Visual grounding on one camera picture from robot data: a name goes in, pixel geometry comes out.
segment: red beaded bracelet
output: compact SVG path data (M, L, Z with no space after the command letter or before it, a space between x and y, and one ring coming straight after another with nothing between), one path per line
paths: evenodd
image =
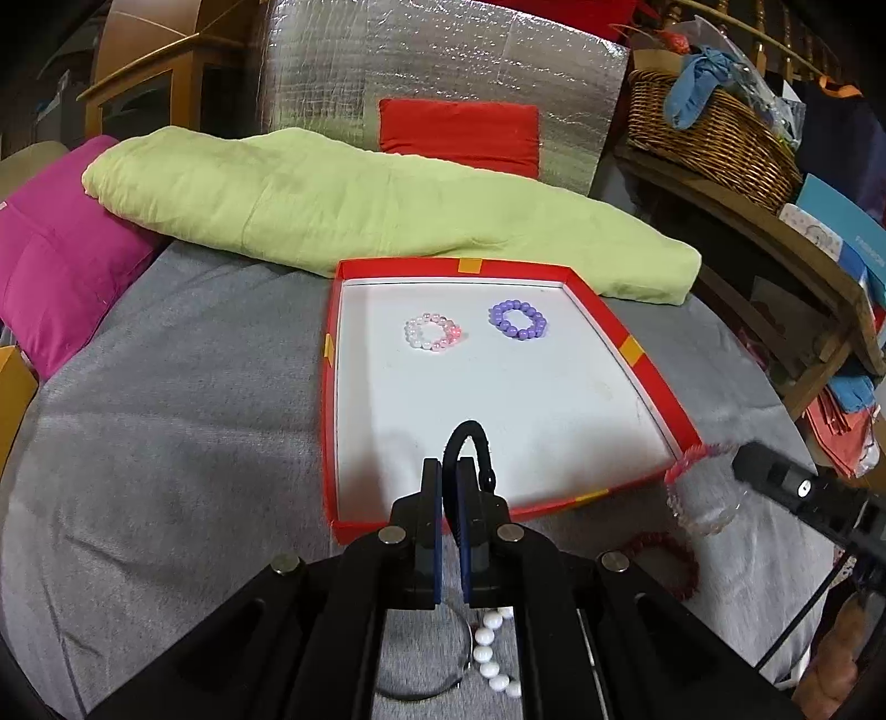
M691 548L678 543L668 533L637 533L621 548L621 551L628 559L633 560L637 555L650 547L666 550L677 560L681 560L686 564L688 572L687 581L681 587L667 588L668 592L680 602L686 602L686 600L695 595L698 590L698 560L696 560L696 554L692 552Z

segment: wooden shelf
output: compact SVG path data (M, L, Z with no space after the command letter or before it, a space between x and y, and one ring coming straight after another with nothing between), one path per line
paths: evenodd
M624 144L613 154L625 171L716 217L772 256L847 329L851 349L866 369L877 377L886 375L865 291L809 240L750 200L691 170Z

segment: pink fabric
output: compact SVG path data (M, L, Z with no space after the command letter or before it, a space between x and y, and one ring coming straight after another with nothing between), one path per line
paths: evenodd
M0 207L0 317L48 380L91 339L167 243L83 191L86 167L117 141L94 137Z

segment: yellow tape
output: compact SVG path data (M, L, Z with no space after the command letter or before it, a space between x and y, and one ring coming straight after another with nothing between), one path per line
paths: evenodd
M332 342L332 336L329 333L326 333L326 344L323 346L323 357L329 360L330 367L332 367L332 362L335 360L335 344Z
M478 257L463 257L458 261L458 271L478 275L480 268L483 267L483 261Z
M625 362L631 367L634 367L637 364L637 361L643 357L643 348L640 347L640 343L637 342L633 335L627 336L627 340L621 344L618 352L621 353Z
M603 488L602 490L595 490L594 492L589 492L587 495L581 495L576 497L572 502L575 505L583 505L584 503L589 503L591 500L596 500L598 497L603 497L604 495L609 495L609 489Z

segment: black cable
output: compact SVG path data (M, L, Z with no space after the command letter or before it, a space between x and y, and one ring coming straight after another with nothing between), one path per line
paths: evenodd
M477 480L480 489L484 492L495 492L495 473L493 472L492 458L489 456L489 441L486 439L483 426L476 420L465 420L449 436L449 442L446 443L446 449L443 450L444 492L447 483L455 483L455 464L458 462L462 446L468 438L474 441L474 448L477 450L477 464L479 466Z
M766 651L763 657L760 658L759 662L754 666L754 670L759 672L763 669L766 664L773 658L778 652L778 649L784 645L784 641L790 637L790 634L797 629L797 625L799 625L803 618L805 618L809 611L815 606L815 603L819 601L819 598L825 594L825 591L828 589L830 584L834 581L834 578L837 577L839 572L843 569L843 566L846 564L847 560L849 560L850 554L848 552L844 552L843 556L836 562L836 564L831 568L831 571L825 576L825 579L821 581L821 585L818 586L816 591L812 594L812 597L806 601L806 604L800 608L800 612L794 615L794 619L788 623L788 627L784 629L782 634L780 634L775 642L772 643L770 648Z
M383 698L396 700L397 702L424 702L425 700L438 698L440 695L455 690L462 684L464 676L467 674L468 670L470 670L471 659L474 656L474 631L470 628L468 618L460 613L455 605L448 600L444 600L442 604L452 610L452 612L455 613L455 616L461 620L460 627L462 628L462 634L467 638L467 643L463 646L466 653L462 654L461 671L444 680L443 684L438 689L429 692L397 693L393 690L387 690L380 687L378 685L378 680L376 680L376 695L381 695Z
M474 441L479 465L478 484L484 492L495 491L495 473L493 461L489 457L489 441L483 427L476 420L465 420L449 436L446 449L443 450L443 513L452 531L455 544L462 546L462 531L459 523L458 488L455 482L455 466L462 452L464 442L470 438Z

